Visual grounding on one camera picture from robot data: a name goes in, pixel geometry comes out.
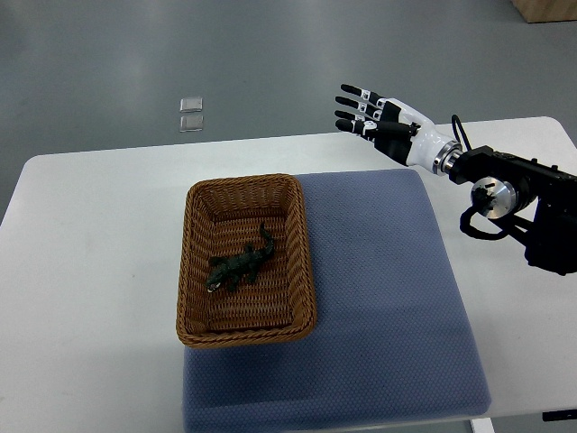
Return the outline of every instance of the lizard tail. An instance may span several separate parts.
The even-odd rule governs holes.
[[[267,255],[271,255],[274,252],[274,240],[269,232],[264,229],[264,223],[261,223],[261,236],[267,240],[267,245],[264,247],[264,252]]]

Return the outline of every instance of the black cable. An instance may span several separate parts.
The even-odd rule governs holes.
[[[467,138],[467,134],[465,133],[463,124],[461,124],[461,119],[459,118],[458,115],[453,115],[453,117],[451,117],[451,124],[453,125],[454,138],[459,143],[463,143],[467,151],[469,151],[471,149],[471,145],[469,144],[469,138]],[[463,138],[462,141],[460,139],[461,137],[459,136],[459,132],[457,132],[457,127],[459,128],[459,132],[461,133],[461,137]]]

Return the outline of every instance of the toy crocodile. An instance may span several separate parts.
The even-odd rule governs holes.
[[[231,282],[228,284],[228,290],[236,291],[236,286],[245,273],[250,273],[248,282],[253,283],[256,281],[256,274],[259,268],[274,253],[274,241],[270,233],[264,229],[264,223],[261,223],[260,232],[261,236],[267,241],[264,248],[255,250],[252,244],[247,244],[244,246],[244,253],[242,254],[208,259],[208,263],[211,266],[216,266],[205,283],[208,291],[217,290],[229,279]]]

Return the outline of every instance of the blue mat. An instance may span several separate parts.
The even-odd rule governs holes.
[[[484,413],[487,383],[417,173],[298,179],[316,327],[291,343],[186,348],[186,431],[271,433]]]

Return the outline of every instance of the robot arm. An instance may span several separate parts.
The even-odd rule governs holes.
[[[577,272],[577,177],[488,146],[471,149],[462,129],[467,148],[463,152],[458,140],[440,134],[431,120],[410,106],[352,86],[341,89],[367,102],[337,97],[336,102],[362,113],[336,111],[337,128],[360,135],[403,165],[448,174],[457,185],[473,183],[472,205],[461,216],[465,234],[484,240],[510,235],[526,247],[529,265],[561,275]],[[455,137],[456,124],[460,126],[454,116]],[[534,221],[516,215],[535,198]],[[475,213],[487,217],[501,232],[488,234],[472,227]]]

